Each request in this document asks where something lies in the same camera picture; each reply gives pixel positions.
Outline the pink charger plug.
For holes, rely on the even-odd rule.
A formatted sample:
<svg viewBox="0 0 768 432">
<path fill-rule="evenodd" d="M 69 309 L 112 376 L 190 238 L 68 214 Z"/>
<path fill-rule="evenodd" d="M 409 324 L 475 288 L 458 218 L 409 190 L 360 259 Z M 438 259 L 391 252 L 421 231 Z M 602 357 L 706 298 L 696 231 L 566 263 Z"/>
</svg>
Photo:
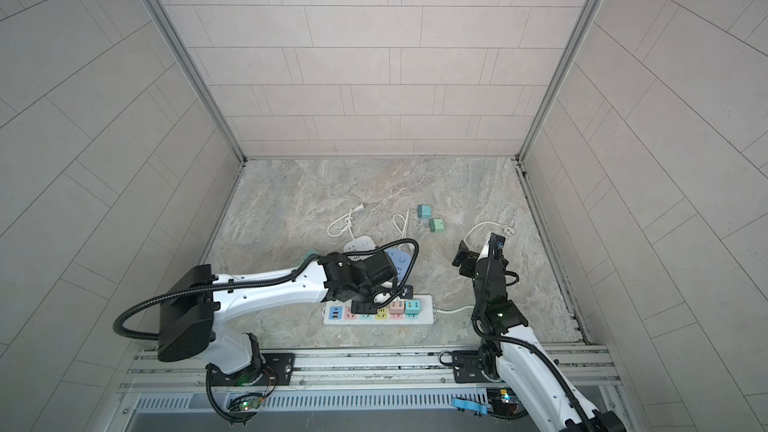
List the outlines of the pink charger plug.
<svg viewBox="0 0 768 432">
<path fill-rule="evenodd" d="M 395 300 L 388 306 L 388 312 L 392 316 L 403 316 L 405 314 L 406 302 L 404 300 Z"/>
</svg>

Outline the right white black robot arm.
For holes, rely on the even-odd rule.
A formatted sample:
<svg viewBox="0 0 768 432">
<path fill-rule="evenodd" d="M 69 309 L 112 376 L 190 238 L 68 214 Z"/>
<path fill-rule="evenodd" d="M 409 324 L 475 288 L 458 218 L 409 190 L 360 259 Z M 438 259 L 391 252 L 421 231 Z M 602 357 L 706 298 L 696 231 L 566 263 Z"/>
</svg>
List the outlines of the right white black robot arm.
<svg viewBox="0 0 768 432">
<path fill-rule="evenodd" d="M 460 241 L 452 265 L 472 280 L 475 305 L 470 323 L 481 338 L 481 370 L 509 386 L 541 431 L 624 431 L 613 411 L 602 412 L 560 371 L 529 322 L 509 298 L 505 238 L 490 234 L 482 250 Z"/>
</svg>

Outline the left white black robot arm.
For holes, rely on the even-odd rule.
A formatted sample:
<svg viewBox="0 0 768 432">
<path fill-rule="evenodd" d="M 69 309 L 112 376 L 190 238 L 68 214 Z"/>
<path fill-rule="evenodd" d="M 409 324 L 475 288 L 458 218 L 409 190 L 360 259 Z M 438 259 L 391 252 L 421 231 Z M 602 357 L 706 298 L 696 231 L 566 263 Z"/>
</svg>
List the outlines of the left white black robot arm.
<svg viewBox="0 0 768 432">
<path fill-rule="evenodd" d="M 113 331 L 154 341 L 161 362 L 199 357 L 232 375 L 257 364 L 253 336 L 235 332 L 241 316 L 295 304 L 358 302 L 376 310 L 403 296 L 413 265 L 396 264 L 388 246 L 311 254 L 293 269 L 229 275 L 190 269 L 167 293 L 122 312 Z"/>
</svg>

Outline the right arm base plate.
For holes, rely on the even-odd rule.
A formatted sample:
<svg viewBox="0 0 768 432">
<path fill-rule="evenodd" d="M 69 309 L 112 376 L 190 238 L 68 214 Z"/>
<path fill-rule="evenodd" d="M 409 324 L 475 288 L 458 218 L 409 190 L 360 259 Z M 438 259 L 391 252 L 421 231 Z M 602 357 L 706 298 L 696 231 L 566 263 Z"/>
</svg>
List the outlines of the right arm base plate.
<svg viewBox="0 0 768 432">
<path fill-rule="evenodd" d="M 449 365 L 456 383 L 497 383 L 501 379 L 492 364 L 494 357 L 480 350 L 455 350 L 450 352 Z"/>
</svg>

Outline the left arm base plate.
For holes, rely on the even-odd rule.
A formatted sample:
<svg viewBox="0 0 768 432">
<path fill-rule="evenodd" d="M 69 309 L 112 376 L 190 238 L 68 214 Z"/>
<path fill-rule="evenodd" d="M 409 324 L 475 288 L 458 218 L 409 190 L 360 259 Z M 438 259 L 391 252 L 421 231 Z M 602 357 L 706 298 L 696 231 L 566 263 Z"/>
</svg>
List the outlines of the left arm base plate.
<svg viewBox="0 0 768 432">
<path fill-rule="evenodd" d="M 231 375 L 213 367 L 210 383 L 214 387 L 267 387 L 290 384 L 296 355 L 293 353 L 262 353 L 260 366 L 248 366 Z"/>
</svg>

